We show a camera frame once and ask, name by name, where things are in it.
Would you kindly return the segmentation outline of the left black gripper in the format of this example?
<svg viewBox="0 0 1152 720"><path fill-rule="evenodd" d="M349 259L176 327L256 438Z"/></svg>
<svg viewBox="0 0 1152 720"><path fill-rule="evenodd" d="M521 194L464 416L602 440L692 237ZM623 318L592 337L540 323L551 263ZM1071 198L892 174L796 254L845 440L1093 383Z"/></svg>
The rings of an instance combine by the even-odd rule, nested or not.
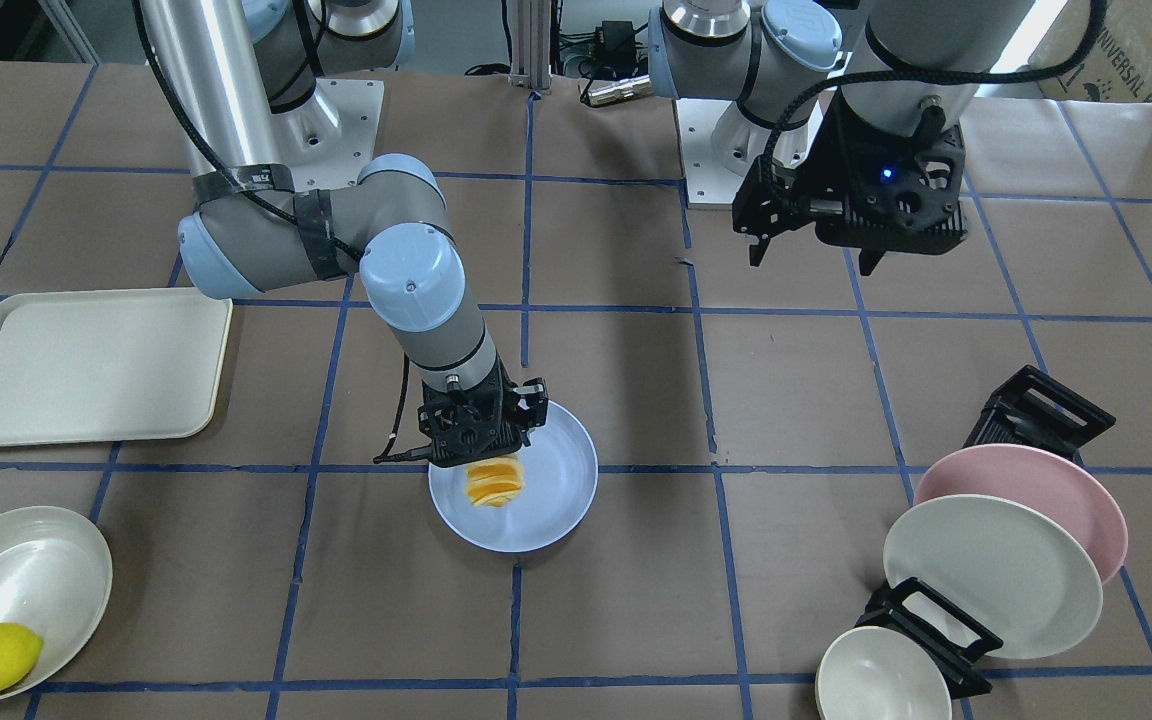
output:
<svg viewBox="0 0 1152 720"><path fill-rule="evenodd" d="M914 129L895 135L838 92L799 167L751 160L732 200L732 232L746 237L749 265L759 266L778 234L813 223L824 243L859 249L861 276L890 251L952 251L967 237L965 159L961 129L938 97L924 97Z"/></svg>

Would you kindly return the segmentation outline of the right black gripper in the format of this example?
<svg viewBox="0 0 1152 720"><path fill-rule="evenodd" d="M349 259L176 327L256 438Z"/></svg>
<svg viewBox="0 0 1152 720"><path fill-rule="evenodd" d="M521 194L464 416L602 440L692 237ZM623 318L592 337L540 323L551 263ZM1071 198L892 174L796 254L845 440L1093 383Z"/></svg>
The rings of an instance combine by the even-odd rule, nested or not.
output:
<svg viewBox="0 0 1152 720"><path fill-rule="evenodd" d="M544 378L511 382L490 376L470 389L438 391L422 384L420 433L429 445L410 450L385 450L376 465L431 462L454 468L515 454L526 446L526 432L547 424L550 395Z"/></svg>

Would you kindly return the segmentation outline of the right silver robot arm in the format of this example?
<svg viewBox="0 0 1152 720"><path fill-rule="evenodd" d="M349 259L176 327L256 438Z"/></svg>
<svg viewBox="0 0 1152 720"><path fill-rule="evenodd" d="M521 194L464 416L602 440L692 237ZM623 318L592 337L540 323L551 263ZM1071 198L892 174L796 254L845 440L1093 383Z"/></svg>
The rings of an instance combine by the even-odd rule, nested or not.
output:
<svg viewBox="0 0 1152 720"><path fill-rule="evenodd" d="M194 213L179 255L210 300L357 275L419 373L422 447L379 462L439 468L506 456L547 420L543 379L511 382L454 243L434 174L379 156L353 184L297 190L276 146L247 14L237 1L132 3L147 67L195 150Z"/></svg>

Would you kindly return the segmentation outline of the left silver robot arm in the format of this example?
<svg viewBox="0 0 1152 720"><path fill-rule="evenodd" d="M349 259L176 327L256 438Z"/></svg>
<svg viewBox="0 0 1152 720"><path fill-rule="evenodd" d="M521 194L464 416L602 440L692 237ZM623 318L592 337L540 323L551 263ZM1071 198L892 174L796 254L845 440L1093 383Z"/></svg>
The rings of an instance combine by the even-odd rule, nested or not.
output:
<svg viewBox="0 0 1152 720"><path fill-rule="evenodd" d="M742 183L733 232L761 264L783 232L812 227L859 252L940 256L968 228L960 118L1028 1L664 1L647 20L655 94L732 103Z"/></svg>

